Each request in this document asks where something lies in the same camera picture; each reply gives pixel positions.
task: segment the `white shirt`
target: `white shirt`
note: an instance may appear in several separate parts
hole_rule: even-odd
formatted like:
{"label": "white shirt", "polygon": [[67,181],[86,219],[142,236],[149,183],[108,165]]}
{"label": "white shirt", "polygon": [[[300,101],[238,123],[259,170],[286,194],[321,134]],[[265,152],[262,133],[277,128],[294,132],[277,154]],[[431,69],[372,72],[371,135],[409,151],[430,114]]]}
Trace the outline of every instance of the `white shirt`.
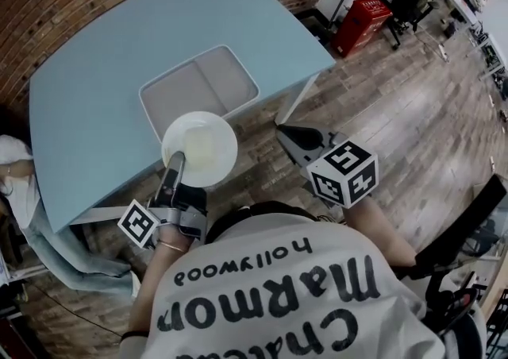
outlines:
{"label": "white shirt", "polygon": [[[14,137],[1,135],[0,164],[10,164],[19,160],[33,160],[28,146]],[[22,229],[27,228],[40,200],[35,175],[23,178],[3,177],[0,191],[9,201],[17,224]]]}
{"label": "white shirt", "polygon": [[366,237],[293,219],[249,218],[176,261],[148,338],[124,339],[120,358],[445,357],[420,320],[425,303]]}

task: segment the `person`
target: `person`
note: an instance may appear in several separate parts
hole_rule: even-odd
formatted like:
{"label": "person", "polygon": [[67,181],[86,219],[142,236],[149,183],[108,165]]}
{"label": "person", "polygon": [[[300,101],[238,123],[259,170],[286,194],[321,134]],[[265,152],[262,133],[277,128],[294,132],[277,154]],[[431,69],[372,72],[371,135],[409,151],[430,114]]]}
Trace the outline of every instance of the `person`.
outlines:
{"label": "person", "polygon": [[[29,147],[0,136],[0,194],[42,264],[73,290],[136,296],[139,280],[129,264],[90,253],[69,227],[54,234],[40,198]],[[0,199],[0,212],[9,214]]]}
{"label": "person", "polygon": [[425,302],[391,269],[414,266],[414,249],[370,197],[344,218],[256,204],[196,248],[162,226],[119,357],[444,358]]}

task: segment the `wrist strap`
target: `wrist strap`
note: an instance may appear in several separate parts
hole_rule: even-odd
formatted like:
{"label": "wrist strap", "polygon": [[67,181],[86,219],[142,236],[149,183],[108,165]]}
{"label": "wrist strap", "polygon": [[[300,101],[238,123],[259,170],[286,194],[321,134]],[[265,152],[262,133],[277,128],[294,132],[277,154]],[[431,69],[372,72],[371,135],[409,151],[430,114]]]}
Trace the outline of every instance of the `wrist strap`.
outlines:
{"label": "wrist strap", "polygon": [[158,241],[157,243],[158,243],[159,245],[166,246],[166,247],[167,247],[167,248],[169,248],[169,249],[176,250],[177,252],[187,253],[187,251],[186,251],[186,250],[183,250],[183,249],[179,248],[178,246],[173,246],[173,245],[170,245],[169,243],[166,243],[165,241]]}

